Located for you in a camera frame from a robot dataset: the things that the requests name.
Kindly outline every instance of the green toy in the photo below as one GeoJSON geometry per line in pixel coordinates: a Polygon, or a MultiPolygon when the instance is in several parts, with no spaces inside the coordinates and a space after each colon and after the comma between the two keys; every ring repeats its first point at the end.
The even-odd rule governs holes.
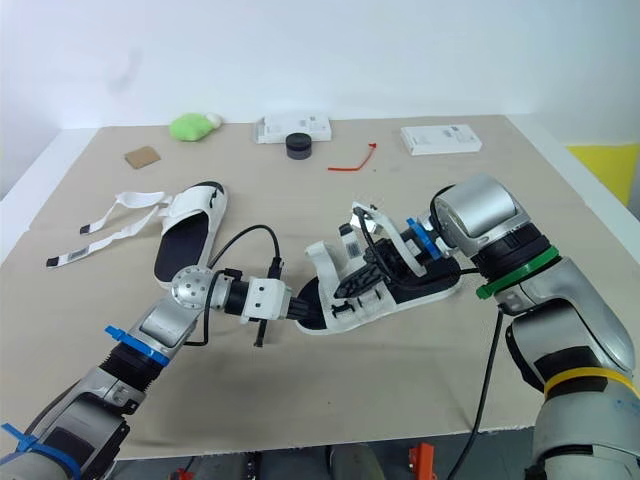
{"type": "Polygon", "coordinates": [[[169,125],[169,133],[181,142],[197,142],[220,127],[222,119],[213,113],[185,113],[169,125]]]}

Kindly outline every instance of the orange object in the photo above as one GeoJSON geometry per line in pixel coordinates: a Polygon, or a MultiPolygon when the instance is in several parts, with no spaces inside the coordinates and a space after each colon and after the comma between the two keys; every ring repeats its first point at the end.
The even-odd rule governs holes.
{"type": "Polygon", "coordinates": [[[409,468],[416,474],[416,480],[438,480],[433,473],[433,456],[435,447],[428,443],[421,443],[409,449],[409,468]]]}
{"type": "Polygon", "coordinates": [[[369,161],[369,159],[373,155],[374,150],[377,147],[378,147],[377,143],[370,143],[369,144],[369,154],[365,157],[365,159],[362,161],[362,163],[360,165],[358,165],[357,167],[329,167],[329,168],[327,168],[327,170],[329,170],[330,172],[357,172],[358,170],[360,170],[362,167],[365,166],[365,164],[369,161]]]}
{"type": "Polygon", "coordinates": [[[184,468],[179,468],[169,476],[169,480],[193,480],[195,473],[187,472],[184,468]]]}

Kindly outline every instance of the beige table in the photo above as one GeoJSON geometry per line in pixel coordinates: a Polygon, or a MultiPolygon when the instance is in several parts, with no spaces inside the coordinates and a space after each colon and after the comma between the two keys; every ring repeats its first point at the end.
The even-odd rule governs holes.
{"type": "MultiPolygon", "coordinates": [[[[159,225],[61,269],[49,256],[86,243],[78,227],[100,217],[123,190],[177,192],[203,180],[223,183],[229,208],[216,245],[256,222],[277,231],[285,279],[298,290],[314,275],[304,248],[338,243],[352,200],[371,202],[398,223],[415,216],[440,187],[484,171],[525,205],[561,253],[570,255],[640,345],[640,267],[583,200],[509,121],[500,116],[333,122],[334,140],[314,144],[306,161],[282,145],[255,145],[249,125],[225,125],[201,143],[171,140],[166,127],[105,128],[75,162],[1,275],[0,373],[3,421],[24,428],[40,409],[114,342],[103,329],[129,326],[163,291],[152,276],[159,225]],[[411,157],[405,125],[469,123],[479,153],[411,157]],[[378,150],[359,173],[367,143],[378,150]],[[162,160],[134,171],[123,153],[152,145],[162,160]]],[[[106,235],[132,217],[111,223],[106,235]]],[[[263,275],[268,238],[241,240],[223,266],[263,275]]],[[[252,347],[256,325],[217,315],[211,343],[185,348],[152,384],[128,421],[121,455],[160,457],[435,435],[467,431],[478,402],[495,304],[473,293],[480,279],[447,300],[352,332],[309,337],[291,323],[270,324],[267,345],[252,347]]],[[[541,395],[521,379],[501,343],[483,428],[533,424],[541,395]]],[[[13,447],[2,436],[2,452],[13,447]]]]}

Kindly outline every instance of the red wire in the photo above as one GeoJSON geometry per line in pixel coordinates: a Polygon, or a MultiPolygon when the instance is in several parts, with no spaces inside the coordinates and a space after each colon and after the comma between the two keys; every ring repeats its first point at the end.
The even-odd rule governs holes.
{"type": "Polygon", "coordinates": [[[366,163],[369,161],[369,159],[373,156],[373,152],[378,147],[378,144],[370,143],[369,147],[370,147],[369,154],[365,157],[362,163],[357,167],[328,167],[327,170],[329,170],[330,172],[357,172],[362,167],[364,167],[366,163]]]}

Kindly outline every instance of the velcro strap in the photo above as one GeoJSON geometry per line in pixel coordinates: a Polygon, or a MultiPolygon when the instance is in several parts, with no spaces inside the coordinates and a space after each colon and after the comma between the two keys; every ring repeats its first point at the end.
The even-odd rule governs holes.
{"type": "Polygon", "coordinates": [[[165,217],[162,221],[164,235],[176,223],[200,212],[207,212],[213,208],[217,189],[209,186],[191,187],[179,193],[168,208],[161,210],[159,215],[165,217]]]}
{"type": "Polygon", "coordinates": [[[125,208],[138,209],[152,207],[157,204],[169,204],[173,197],[164,192],[140,193],[140,192],[122,192],[116,195],[116,201],[111,208],[107,210],[102,218],[93,223],[80,227],[80,234],[89,234],[102,229],[107,223],[107,219],[116,208],[116,205],[122,205],[125,208]]]}
{"type": "Polygon", "coordinates": [[[57,257],[49,258],[47,260],[47,267],[61,267],[66,265],[67,263],[75,262],[76,260],[80,260],[81,258],[88,257],[93,252],[97,252],[98,250],[102,250],[111,244],[111,242],[115,240],[120,240],[122,238],[133,237],[136,235],[142,228],[149,223],[149,221],[157,215],[159,207],[156,205],[153,207],[147,215],[142,217],[137,222],[132,223],[131,225],[127,225],[119,232],[114,233],[102,240],[98,240],[97,242],[93,242],[86,247],[83,247],[79,250],[75,250],[70,253],[65,253],[63,255],[59,255],[57,257]]]}

